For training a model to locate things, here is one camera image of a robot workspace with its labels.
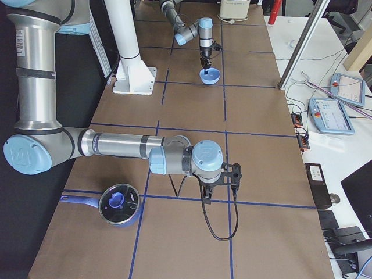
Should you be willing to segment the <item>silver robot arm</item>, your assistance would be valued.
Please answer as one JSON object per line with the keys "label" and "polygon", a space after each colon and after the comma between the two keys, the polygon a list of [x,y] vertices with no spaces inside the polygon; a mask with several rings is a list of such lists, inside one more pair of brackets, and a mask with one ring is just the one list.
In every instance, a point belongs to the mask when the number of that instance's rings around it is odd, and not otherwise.
{"label": "silver robot arm", "polygon": [[175,4],[180,1],[159,1],[160,9],[172,25],[174,38],[179,46],[185,45],[194,38],[199,38],[199,50],[202,68],[207,71],[211,67],[210,57],[213,45],[213,20],[209,17],[197,19],[195,23],[186,25],[176,12]]}
{"label": "silver robot arm", "polygon": [[[181,1],[160,1],[179,45],[199,39],[201,74],[211,74],[210,56],[216,45],[213,20],[185,25],[175,10]],[[71,158],[91,155],[149,159],[154,174],[184,174],[199,182],[201,199],[210,203],[215,186],[223,185],[227,164],[214,141],[194,146],[184,136],[105,134],[92,129],[63,127],[56,118],[55,34],[90,32],[90,1],[1,1],[16,33],[19,120],[16,135],[3,146],[7,162],[28,175],[48,171]],[[156,68],[141,59],[130,1],[104,1],[119,50],[119,94],[150,95]]]}

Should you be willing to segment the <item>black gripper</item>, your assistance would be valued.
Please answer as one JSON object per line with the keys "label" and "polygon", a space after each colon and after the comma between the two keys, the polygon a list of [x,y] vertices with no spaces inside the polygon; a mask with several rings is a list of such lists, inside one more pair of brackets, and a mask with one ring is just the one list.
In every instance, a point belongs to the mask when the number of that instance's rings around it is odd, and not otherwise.
{"label": "black gripper", "polygon": [[202,65],[203,69],[208,70],[212,65],[211,61],[209,60],[211,55],[212,55],[212,47],[211,46],[201,46],[200,47],[200,55],[201,55],[200,61],[201,61],[201,65]]}
{"label": "black gripper", "polygon": [[210,198],[212,197],[213,189],[216,186],[215,182],[218,180],[217,177],[214,178],[204,178],[200,177],[201,184],[201,197],[204,203],[211,203]]}

